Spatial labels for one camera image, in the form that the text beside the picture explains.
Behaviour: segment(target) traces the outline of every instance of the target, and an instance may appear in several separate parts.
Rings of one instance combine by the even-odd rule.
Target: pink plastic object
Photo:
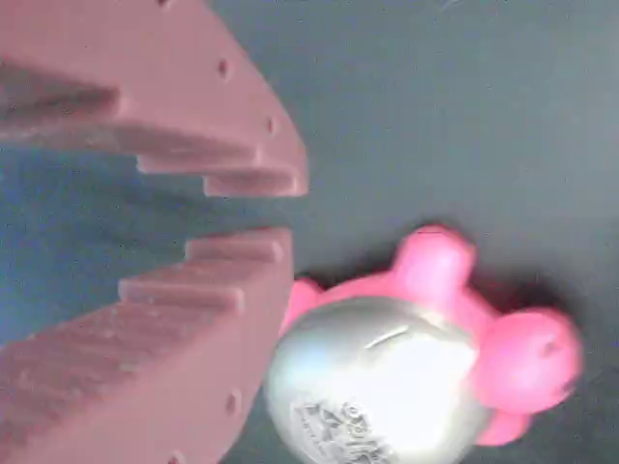
[[[305,149],[203,0],[0,2],[0,141],[137,155],[211,195],[307,191]]]
[[[467,286],[474,262],[474,248],[458,234],[424,227],[402,242],[388,272],[327,291],[296,281],[280,331],[314,307],[355,297],[392,297],[439,311],[480,348],[471,381],[478,399],[496,413],[478,444],[503,445],[527,430],[532,415],[570,394],[581,370],[580,343],[572,323],[553,308],[498,314]]]
[[[120,303],[6,346],[0,462],[218,462],[278,338],[290,245],[283,229],[189,242]]]

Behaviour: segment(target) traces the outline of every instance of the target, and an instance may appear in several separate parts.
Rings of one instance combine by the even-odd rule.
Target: printed logo
[[[391,451],[373,434],[367,415],[351,403],[325,402],[294,408],[306,444],[328,464],[394,464]]]

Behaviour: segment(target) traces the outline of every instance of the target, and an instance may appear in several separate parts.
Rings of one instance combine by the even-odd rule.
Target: small hole
[[[548,358],[559,351],[559,345],[555,340],[547,342],[542,348],[542,357]]]
[[[173,1],[174,1],[174,0],[157,0],[157,5],[158,5],[160,8],[165,8],[165,9],[167,9],[167,8],[170,8],[170,7],[172,6],[172,2],[173,2]]]
[[[278,123],[275,119],[269,117],[267,118],[267,132],[271,135],[275,135],[278,131]]]
[[[172,457],[167,460],[167,464],[187,464],[185,457],[180,452],[174,452]]]
[[[233,391],[225,400],[225,412],[229,416],[237,416],[243,408],[243,396],[238,390]]]
[[[220,79],[224,82],[229,80],[232,76],[232,67],[230,63],[225,58],[220,59],[217,63],[217,73],[220,75]]]

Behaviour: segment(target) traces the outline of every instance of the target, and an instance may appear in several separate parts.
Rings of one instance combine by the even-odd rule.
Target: silver metallic ball
[[[281,339],[264,392],[307,464],[452,464],[491,411],[467,382],[478,352],[438,313],[391,298],[326,304]]]

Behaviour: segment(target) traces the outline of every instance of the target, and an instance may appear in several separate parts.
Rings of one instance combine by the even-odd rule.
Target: pink pig toy
[[[297,456],[451,464],[566,399],[581,370],[571,321],[551,307],[499,314],[468,286],[474,263],[459,235],[427,226],[387,272],[326,291],[295,282],[265,393]]]

